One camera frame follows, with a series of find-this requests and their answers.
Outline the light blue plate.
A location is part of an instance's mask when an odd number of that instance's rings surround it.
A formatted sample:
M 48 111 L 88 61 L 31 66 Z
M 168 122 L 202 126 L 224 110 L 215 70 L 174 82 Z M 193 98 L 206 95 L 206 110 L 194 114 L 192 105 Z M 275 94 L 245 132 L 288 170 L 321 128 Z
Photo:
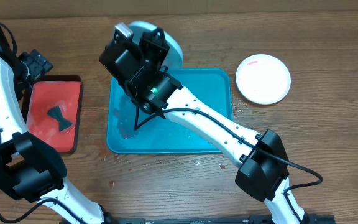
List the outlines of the light blue plate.
M 139 44 L 144 32 L 153 31 L 157 28 L 154 24 L 145 21 L 134 21 L 127 26 L 133 32 L 132 41 L 136 44 Z M 170 49 L 162 65 L 166 65 L 168 68 L 182 68 L 184 56 L 181 47 L 167 32 L 164 32 L 164 35 Z

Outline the black bow-shaped sponge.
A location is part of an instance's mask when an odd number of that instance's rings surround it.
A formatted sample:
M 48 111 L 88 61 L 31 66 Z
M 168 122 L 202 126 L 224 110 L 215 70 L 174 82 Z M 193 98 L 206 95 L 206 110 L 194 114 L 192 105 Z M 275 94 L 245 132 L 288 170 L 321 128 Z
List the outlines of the black bow-shaped sponge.
M 54 106 L 47 111 L 47 115 L 58 123 L 58 130 L 60 132 L 68 129 L 73 123 L 64 118 L 62 111 L 59 106 Z

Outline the white plate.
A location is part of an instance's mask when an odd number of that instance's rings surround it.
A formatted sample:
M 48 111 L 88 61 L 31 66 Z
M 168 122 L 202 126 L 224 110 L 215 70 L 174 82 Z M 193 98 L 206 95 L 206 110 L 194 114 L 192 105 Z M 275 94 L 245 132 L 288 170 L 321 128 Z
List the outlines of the white plate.
M 243 97 L 259 105 L 278 103 L 290 91 L 291 75 L 278 58 L 251 55 L 236 70 L 236 86 Z

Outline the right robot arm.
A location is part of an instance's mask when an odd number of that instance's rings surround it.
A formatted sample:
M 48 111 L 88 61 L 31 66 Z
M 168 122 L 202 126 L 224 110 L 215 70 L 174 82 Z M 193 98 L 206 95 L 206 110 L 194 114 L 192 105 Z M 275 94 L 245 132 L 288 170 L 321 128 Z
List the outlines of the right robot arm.
M 139 43 L 133 31 L 120 23 L 112 41 L 99 61 L 118 81 L 137 111 L 148 114 L 135 129 L 155 117 L 180 124 L 219 149 L 237 168 L 235 183 L 252 198 L 264 202 L 274 223 L 309 223 L 308 214 L 296 202 L 290 185 L 288 167 L 317 177 L 308 168 L 290 162 L 278 134 L 268 129 L 263 134 L 234 123 L 192 94 L 163 65 L 170 46 L 163 29 L 143 32 Z

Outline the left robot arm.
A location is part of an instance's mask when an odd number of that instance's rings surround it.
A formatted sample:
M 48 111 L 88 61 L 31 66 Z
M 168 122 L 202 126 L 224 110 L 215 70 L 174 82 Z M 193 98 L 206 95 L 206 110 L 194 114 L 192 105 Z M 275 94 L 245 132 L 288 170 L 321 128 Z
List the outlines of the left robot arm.
M 68 223 L 116 223 L 68 180 L 59 153 L 29 132 L 19 100 L 53 65 L 36 50 L 18 55 L 16 41 L 6 39 L 9 31 L 0 22 L 0 190 L 35 205 L 16 219 L 0 212 L 0 221 L 17 223 L 45 205 Z

